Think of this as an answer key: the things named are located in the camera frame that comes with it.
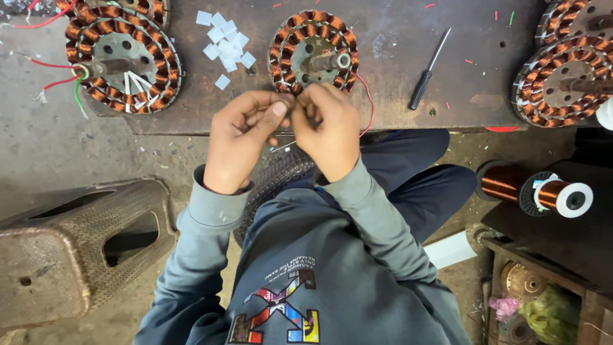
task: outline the pink plastic bag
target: pink plastic bag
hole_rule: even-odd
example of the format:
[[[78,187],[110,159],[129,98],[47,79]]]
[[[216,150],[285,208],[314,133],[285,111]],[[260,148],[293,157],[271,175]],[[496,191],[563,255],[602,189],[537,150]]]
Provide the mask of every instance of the pink plastic bag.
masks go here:
[[[505,321],[508,319],[515,313],[520,304],[522,303],[513,297],[490,297],[490,307],[496,309],[496,320],[498,321]]]

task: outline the metal shaft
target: metal shaft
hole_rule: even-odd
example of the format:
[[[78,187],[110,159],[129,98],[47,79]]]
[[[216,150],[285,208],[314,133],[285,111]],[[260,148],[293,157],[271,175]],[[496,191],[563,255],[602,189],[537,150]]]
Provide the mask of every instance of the metal shaft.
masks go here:
[[[613,80],[566,79],[562,81],[561,88],[563,91],[613,95]]]
[[[116,60],[94,60],[88,62],[75,63],[73,66],[81,67],[85,72],[84,80],[110,76],[112,74],[120,74],[132,70],[132,62],[128,59]],[[81,74],[81,70],[73,69],[72,73],[77,76]]]
[[[348,68],[350,64],[351,56],[347,53],[316,56],[309,63],[309,70],[311,72],[331,71]]]
[[[613,28],[613,14],[599,15],[587,22],[590,31],[601,31]]]
[[[443,44],[445,43],[445,40],[447,39],[447,36],[449,36],[450,32],[451,32],[451,28],[447,29],[447,33],[445,34],[445,36],[443,36],[443,39],[438,44],[438,47],[436,48],[436,53],[434,54],[434,57],[432,58],[432,61],[430,62],[430,65],[428,66],[428,71],[431,71],[432,67],[434,67],[434,62],[436,61],[436,58],[438,58],[438,54],[441,52],[441,49],[443,48]]]

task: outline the green wire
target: green wire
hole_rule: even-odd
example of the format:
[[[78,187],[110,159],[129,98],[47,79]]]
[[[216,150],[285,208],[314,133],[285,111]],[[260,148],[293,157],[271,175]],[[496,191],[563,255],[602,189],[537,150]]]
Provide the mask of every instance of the green wire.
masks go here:
[[[77,84],[75,85],[75,99],[77,100],[77,104],[79,106],[79,108],[81,108],[81,111],[83,111],[83,106],[81,105],[81,101],[78,98],[78,86],[81,85],[81,80],[83,80],[83,78],[85,78],[85,73],[81,74],[81,76],[77,79]]]

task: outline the colorful graphic print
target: colorful graphic print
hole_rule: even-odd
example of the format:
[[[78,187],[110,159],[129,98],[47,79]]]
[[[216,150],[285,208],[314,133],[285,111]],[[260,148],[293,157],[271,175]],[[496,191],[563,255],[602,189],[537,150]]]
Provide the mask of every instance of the colorful graphic print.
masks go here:
[[[305,289],[316,290],[315,275],[310,269],[298,269],[290,272],[288,278],[292,281],[279,293],[261,288],[245,298],[243,304],[249,302],[253,296],[259,296],[268,302],[268,306],[249,320],[246,320],[246,314],[234,317],[230,328],[229,344],[262,344],[264,332],[254,331],[254,329],[266,322],[277,311],[296,326],[296,328],[287,330],[288,344],[319,344],[319,311],[307,309],[306,315],[303,316],[286,300],[302,284]]]

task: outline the screwdriver handle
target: screwdriver handle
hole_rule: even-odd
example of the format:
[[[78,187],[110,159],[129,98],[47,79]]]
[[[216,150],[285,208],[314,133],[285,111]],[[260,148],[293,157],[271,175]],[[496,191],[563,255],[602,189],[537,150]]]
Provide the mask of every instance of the screwdriver handle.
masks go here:
[[[425,87],[428,86],[428,80],[430,80],[432,76],[432,71],[424,71],[421,79],[419,79],[419,83],[417,83],[417,87],[415,91],[413,91],[413,97],[411,97],[411,102],[409,103],[409,109],[415,110],[419,105],[419,101],[423,97],[425,93]]]

